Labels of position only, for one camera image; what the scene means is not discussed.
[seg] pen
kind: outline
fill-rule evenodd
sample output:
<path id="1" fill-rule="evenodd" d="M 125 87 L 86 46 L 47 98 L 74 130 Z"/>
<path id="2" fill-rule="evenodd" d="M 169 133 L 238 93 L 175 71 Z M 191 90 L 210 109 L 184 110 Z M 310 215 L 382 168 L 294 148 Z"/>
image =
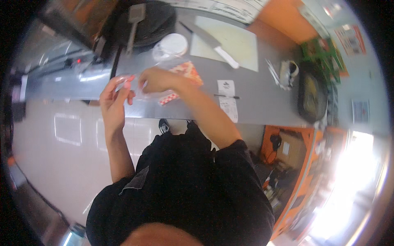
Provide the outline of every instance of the pen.
<path id="1" fill-rule="evenodd" d="M 214 96 L 223 96 L 223 97 L 229 97 L 229 98 L 234 98 L 234 99 L 241 99 L 239 96 L 226 96 L 226 95 L 220 95 L 220 94 L 214 94 Z"/>

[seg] white cutting board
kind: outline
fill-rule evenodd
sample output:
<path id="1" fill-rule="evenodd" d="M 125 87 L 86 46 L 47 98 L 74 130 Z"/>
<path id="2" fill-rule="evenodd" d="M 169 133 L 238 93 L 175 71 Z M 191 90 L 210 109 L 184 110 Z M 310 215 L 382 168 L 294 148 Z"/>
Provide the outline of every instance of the white cutting board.
<path id="1" fill-rule="evenodd" d="M 221 47 L 241 67 L 258 72 L 257 38 L 254 33 L 219 20 L 202 16 L 196 17 L 195 24 L 214 36 L 222 44 Z M 190 54 L 225 62 L 212 47 L 207 45 L 194 33 L 191 38 Z"/>

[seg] red and white checkered paper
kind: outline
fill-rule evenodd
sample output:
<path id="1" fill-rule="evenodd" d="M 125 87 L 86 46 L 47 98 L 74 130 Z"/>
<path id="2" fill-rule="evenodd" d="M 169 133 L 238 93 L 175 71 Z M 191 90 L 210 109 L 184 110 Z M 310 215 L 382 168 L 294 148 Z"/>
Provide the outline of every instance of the red and white checkered paper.
<path id="1" fill-rule="evenodd" d="M 203 81 L 200 78 L 199 74 L 196 71 L 196 68 L 194 67 L 194 64 L 191 61 L 182 63 L 172 69 L 169 70 L 170 72 L 179 74 L 181 76 L 184 76 L 186 78 L 189 78 L 189 82 L 196 86 L 199 87 L 201 85 L 203 85 Z M 179 98 L 179 96 L 176 93 L 171 93 L 168 96 L 164 96 L 162 98 L 159 99 L 159 103 L 160 105 L 164 105 L 172 100 L 175 100 Z"/>
<path id="2" fill-rule="evenodd" d="M 176 93 L 172 93 L 171 95 L 160 98 L 159 103 L 160 103 L 160 105 L 164 105 L 164 104 L 166 104 L 174 99 L 177 99 L 177 98 L 179 98 L 179 95 Z"/>

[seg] spatula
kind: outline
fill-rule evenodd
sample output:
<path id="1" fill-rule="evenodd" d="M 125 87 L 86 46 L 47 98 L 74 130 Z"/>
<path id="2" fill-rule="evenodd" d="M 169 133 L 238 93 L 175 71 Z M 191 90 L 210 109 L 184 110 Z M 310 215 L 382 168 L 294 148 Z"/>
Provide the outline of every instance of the spatula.
<path id="1" fill-rule="evenodd" d="M 136 4 L 131 6 L 128 13 L 128 22 L 132 23 L 130 36 L 127 42 L 126 54 L 131 55 L 133 51 L 134 37 L 136 36 L 137 25 L 145 19 L 145 4 Z"/>

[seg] white knife handle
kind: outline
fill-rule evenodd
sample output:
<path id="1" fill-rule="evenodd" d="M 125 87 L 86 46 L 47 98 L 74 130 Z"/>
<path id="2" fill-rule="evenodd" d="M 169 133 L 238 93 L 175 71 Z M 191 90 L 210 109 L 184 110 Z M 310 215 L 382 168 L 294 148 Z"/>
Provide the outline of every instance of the white knife handle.
<path id="1" fill-rule="evenodd" d="M 227 52 L 225 52 L 220 46 L 214 48 L 214 50 L 221 56 L 223 59 L 232 66 L 232 68 L 239 68 L 240 65 L 236 62 Z"/>

